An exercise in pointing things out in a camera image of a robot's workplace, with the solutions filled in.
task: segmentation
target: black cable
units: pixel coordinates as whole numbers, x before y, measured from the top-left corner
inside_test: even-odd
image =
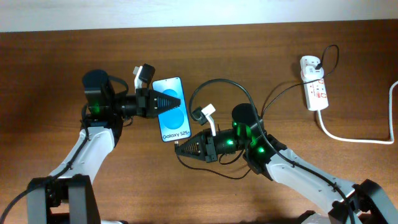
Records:
[[[49,176],[48,179],[44,180],[42,183],[37,184],[33,187],[30,187],[29,189],[24,190],[22,193],[20,193],[18,196],[16,196],[11,202],[10,204],[6,207],[6,209],[4,209],[1,217],[0,217],[0,224],[4,224],[4,221],[6,220],[6,217],[8,215],[8,213],[10,212],[10,210],[13,208],[13,206],[24,196],[26,196],[27,194],[31,193],[32,191],[38,189],[39,187],[43,187],[53,181],[55,181],[56,179],[58,179],[60,176],[62,176],[63,174],[65,174],[71,167],[73,162],[76,160],[77,156],[79,155],[79,152],[83,149],[84,145],[86,144],[87,141],[89,141],[89,133],[88,133],[88,128],[86,127],[86,124],[84,123],[84,121],[80,121],[81,125],[84,127],[85,131],[86,131],[86,137],[84,138],[83,142],[80,144],[79,148],[76,150],[76,152],[74,153],[74,155],[72,156],[72,158],[69,160],[69,162],[67,163],[67,165],[65,166],[65,168],[63,168],[58,174],[55,174],[54,176]]]
[[[344,200],[344,202],[345,202],[345,204],[346,204],[346,208],[348,209],[349,219],[351,220],[351,223],[352,223],[352,224],[355,224],[355,219],[354,219],[353,211],[352,211],[352,209],[350,209],[348,199],[346,198],[346,196],[344,195],[344,193],[336,186],[336,183],[333,183],[332,181],[330,181],[330,180],[327,179],[326,177],[322,176],[321,174],[315,172],[314,170],[311,170],[311,169],[309,169],[309,168],[307,168],[307,167],[305,167],[305,166],[303,166],[303,165],[300,165],[300,164],[296,163],[295,161],[291,161],[290,159],[286,158],[283,154],[281,154],[278,150],[276,150],[276,149],[272,146],[272,144],[268,141],[267,136],[262,132],[261,123],[260,123],[260,120],[259,120],[259,118],[258,118],[257,111],[256,111],[256,106],[254,106],[253,99],[251,98],[249,92],[248,92],[243,86],[241,86],[240,84],[238,84],[238,83],[236,83],[236,82],[234,82],[234,81],[231,81],[231,80],[224,79],[224,78],[218,78],[218,79],[214,79],[214,80],[209,80],[209,81],[207,81],[207,82],[205,82],[205,83],[202,83],[202,84],[193,92],[193,94],[192,94],[192,96],[191,96],[191,98],[190,98],[190,102],[189,102],[189,112],[190,112],[191,118],[195,120],[195,118],[194,118],[193,115],[192,115],[192,109],[191,109],[191,107],[192,107],[192,101],[193,101],[194,97],[198,94],[198,92],[199,92],[203,87],[205,87],[205,86],[207,86],[207,85],[209,85],[209,84],[211,84],[211,83],[216,83],[216,82],[225,82],[225,83],[232,84],[232,85],[234,85],[234,86],[240,88],[240,89],[244,92],[244,94],[247,96],[247,98],[248,98],[249,101],[250,101],[250,104],[251,104],[251,107],[252,107],[252,112],[253,112],[253,114],[255,115],[254,117],[255,117],[255,119],[256,119],[257,128],[260,130],[260,133],[261,133],[261,135],[262,135],[262,138],[265,140],[267,146],[268,146],[270,149],[272,149],[272,151],[273,151],[275,154],[277,154],[279,157],[281,157],[284,161],[286,161],[286,162],[292,164],[293,167],[299,167],[299,168],[301,168],[301,169],[303,169],[303,170],[305,170],[305,171],[307,171],[307,172],[309,172],[309,173],[311,173],[311,174],[317,176],[317,177],[320,178],[321,180],[325,181],[328,185],[332,186],[332,187],[333,187],[333,190],[336,190],[336,191],[340,194],[341,198]]]
[[[325,53],[326,53],[326,51],[327,51],[330,47],[336,47],[336,49],[337,49],[336,63],[335,63],[335,66],[330,70],[330,72],[328,72],[326,75],[323,75],[322,78],[325,78],[326,76],[332,74],[332,73],[335,71],[335,69],[336,69],[336,67],[337,67],[337,65],[338,65],[338,59],[339,59],[339,57],[340,57],[340,50],[339,50],[339,48],[338,48],[338,46],[337,46],[336,44],[332,44],[332,45],[329,45],[327,48],[325,48],[325,49],[323,50],[321,62],[317,65],[317,67],[316,67],[315,69],[317,69],[317,70],[321,69],[321,67],[322,67],[322,65],[323,65],[323,58],[324,58],[324,56],[325,56]],[[303,82],[303,83],[294,84],[294,85],[292,85],[292,86],[286,88],[284,91],[282,91],[281,93],[279,93],[279,94],[278,94],[266,107],[265,107],[265,105],[266,105],[267,101],[265,101],[264,104],[263,104],[263,106],[262,106],[261,118],[264,117],[264,114],[266,113],[268,107],[269,107],[273,102],[275,102],[276,99],[278,99],[280,96],[282,96],[286,91],[288,91],[288,90],[290,90],[290,89],[292,89],[292,88],[294,88],[294,87],[296,87],[296,86],[305,85],[305,84],[308,84],[308,83],[313,83],[313,82],[319,81],[319,80],[321,80],[322,78],[319,78],[319,79],[316,79],[316,80],[312,80],[312,81],[309,81],[309,82]]]
[[[216,172],[216,171],[213,171],[213,170],[210,170],[210,169],[190,167],[190,166],[186,165],[184,162],[182,162],[182,160],[180,159],[180,156],[178,156],[178,155],[177,155],[177,159],[178,159],[178,161],[181,162],[181,164],[182,164],[183,166],[185,166],[185,167],[188,168],[188,169],[203,170],[203,171],[211,172],[211,173],[220,175],[220,176],[222,176],[222,177],[225,177],[225,178],[228,178],[228,179],[231,179],[231,180],[240,180],[240,179],[243,179],[243,178],[244,178],[245,176],[247,176],[247,175],[249,174],[249,172],[250,172],[250,169],[249,169],[249,170],[248,170],[243,176],[241,176],[241,177],[230,177],[230,176],[227,176],[227,175],[224,175],[224,174],[220,174],[219,172]]]
[[[235,159],[233,159],[232,161],[229,161],[229,162],[221,162],[221,158],[222,158],[223,156],[225,156],[225,154],[222,154],[222,155],[220,155],[220,158],[218,158],[218,162],[219,162],[221,165],[230,165],[230,164],[236,162],[236,161],[242,156],[243,152],[244,152],[244,150],[242,150],[242,151],[239,153],[239,155],[238,155]]]

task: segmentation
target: white wall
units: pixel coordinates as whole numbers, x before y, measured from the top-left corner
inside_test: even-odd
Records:
[[[0,0],[0,32],[398,18],[398,0]]]

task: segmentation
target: power strip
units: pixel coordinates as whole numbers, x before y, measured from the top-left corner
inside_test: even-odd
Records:
[[[325,81],[323,79],[324,71],[323,68],[316,69],[317,65],[320,64],[319,58],[315,56],[304,56],[300,60],[301,65],[301,78],[304,83],[313,80],[318,80],[311,83],[304,84],[305,99],[307,101],[307,108],[310,111],[316,111],[318,113],[318,119],[320,126],[325,134],[333,139],[346,142],[358,142],[358,143],[374,143],[374,144],[392,144],[394,143],[394,130],[392,128],[392,91],[395,86],[398,85],[396,81],[389,90],[389,130],[390,140],[380,141],[371,139],[346,139],[337,137],[326,130],[325,125],[322,121],[321,110],[329,106],[328,97],[326,94]]]

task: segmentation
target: blue smartphone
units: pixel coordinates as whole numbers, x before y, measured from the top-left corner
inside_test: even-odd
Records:
[[[181,105],[179,107],[158,115],[163,142],[189,138],[191,136],[191,127],[189,126],[181,78],[175,77],[154,81],[152,83],[152,88],[155,91],[181,100]]]

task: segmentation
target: wooden table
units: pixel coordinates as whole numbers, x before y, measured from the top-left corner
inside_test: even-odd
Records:
[[[85,104],[82,76],[94,68],[133,85],[135,66],[156,68],[155,80],[181,77],[188,100],[212,78],[242,84],[257,108],[300,82],[303,55],[321,56],[340,46],[336,72],[326,79],[331,133],[346,138],[387,139],[388,89],[398,79],[398,21],[314,22],[245,26],[79,30],[0,34],[0,209],[33,177],[44,177],[76,143]],[[333,50],[325,70],[335,60]],[[394,92],[398,133],[398,91]],[[231,110],[248,100],[237,88],[206,87],[195,106],[213,103],[214,119],[230,128]],[[266,113],[269,133],[315,166],[343,179],[380,184],[398,207],[398,145],[355,144],[327,137],[307,110],[302,87],[280,98]],[[191,122],[192,132],[203,128]],[[224,167],[184,159],[239,176],[244,161]],[[106,158],[93,184],[103,219],[132,223],[238,223],[293,218],[312,202],[261,175],[243,180],[188,170],[163,143],[156,119],[136,118]],[[24,223],[26,200],[7,223]]]

